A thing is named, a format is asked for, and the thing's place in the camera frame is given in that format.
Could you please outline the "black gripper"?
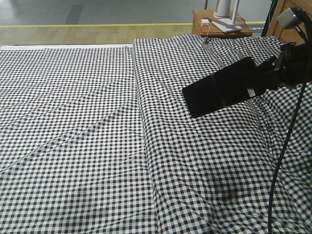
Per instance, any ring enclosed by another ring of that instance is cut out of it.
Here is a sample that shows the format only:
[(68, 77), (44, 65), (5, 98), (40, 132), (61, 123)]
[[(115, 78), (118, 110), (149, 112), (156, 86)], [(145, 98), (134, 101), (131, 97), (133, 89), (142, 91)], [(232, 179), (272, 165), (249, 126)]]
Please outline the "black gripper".
[(277, 90), (278, 85), (294, 88), (312, 81), (311, 43), (297, 45), (290, 42), (281, 45), (280, 50), (279, 57), (272, 56), (255, 68), (257, 74), (252, 76), (248, 85), (249, 94), (264, 94), (268, 89)]

